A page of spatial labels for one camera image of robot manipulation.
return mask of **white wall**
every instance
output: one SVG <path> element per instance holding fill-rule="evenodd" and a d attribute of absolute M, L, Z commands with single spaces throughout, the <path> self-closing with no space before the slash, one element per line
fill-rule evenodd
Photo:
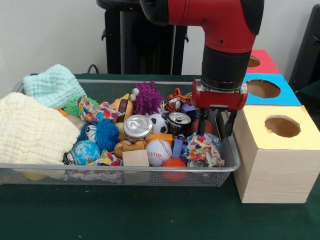
<path fill-rule="evenodd" d="M 265 0 L 255 48 L 267 49 L 288 79 L 312 7 L 318 0 Z M 30 73 L 60 63 L 73 73 L 107 71 L 104 10 L 95 0 L 0 1 L 0 98 Z M 200 74 L 204 34 L 189 28 L 183 74 Z"/>
<path fill-rule="evenodd" d="M 309 17 L 319 0 L 265 0 L 260 34 L 254 48 L 267 49 L 281 73 L 290 79 Z M 185 46 L 183 74 L 200 74 L 204 49 L 204 32 L 189 27 Z"/>
<path fill-rule="evenodd" d="M 30 73 L 60 63 L 107 71 L 104 10 L 95 0 L 0 1 L 0 98 Z"/>

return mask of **baseball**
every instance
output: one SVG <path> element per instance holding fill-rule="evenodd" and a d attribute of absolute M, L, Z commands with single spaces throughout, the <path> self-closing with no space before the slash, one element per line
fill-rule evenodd
<path fill-rule="evenodd" d="M 152 140 L 146 146 L 149 164 L 153 167 L 161 167 L 165 161 L 172 157 L 172 149 L 166 141 Z"/>

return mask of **metal mesh basket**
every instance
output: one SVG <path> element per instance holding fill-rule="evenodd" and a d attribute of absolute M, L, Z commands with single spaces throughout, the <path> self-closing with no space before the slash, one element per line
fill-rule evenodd
<path fill-rule="evenodd" d="M 83 79 L 79 83 L 89 97 L 98 102 L 113 102 L 130 93 L 137 81 Z M 155 83 L 162 96 L 169 96 L 176 88 L 183 94 L 191 92 L 191 82 Z M 22 82 L 13 91 L 24 93 Z M 217 136 L 220 136 L 219 130 L 223 129 L 226 118 L 225 114 L 209 112 L 207 119 L 214 124 Z M 0 184 L 220 187 L 230 172 L 240 166 L 233 136 L 223 139 L 221 156 L 225 166 L 212 168 L 0 164 Z"/>

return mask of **blue box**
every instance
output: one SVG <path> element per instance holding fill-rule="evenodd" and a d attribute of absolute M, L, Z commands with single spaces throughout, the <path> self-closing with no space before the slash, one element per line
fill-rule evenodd
<path fill-rule="evenodd" d="M 247 73 L 247 105 L 301 106 L 294 91 L 282 74 Z"/>

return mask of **orange ball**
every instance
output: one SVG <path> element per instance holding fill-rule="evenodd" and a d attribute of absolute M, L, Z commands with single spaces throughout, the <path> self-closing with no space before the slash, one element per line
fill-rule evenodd
<path fill-rule="evenodd" d="M 205 122 L 205 129 L 204 132 L 205 133 L 209 133 L 209 134 L 213 134 L 214 133 L 214 125 L 208 121 L 208 120 L 204 120 Z M 198 130 L 198 123 L 199 123 L 199 119 L 195 120 L 190 127 L 190 134 L 195 133 Z"/>
<path fill-rule="evenodd" d="M 186 168 L 186 164 L 181 159 L 171 158 L 164 162 L 163 167 Z M 165 171 L 163 173 L 163 177 L 170 183 L 178 183 L 185 178 L 186 174 L 187 173 L 184 171 L 180 171 L 180 172 Z"/>

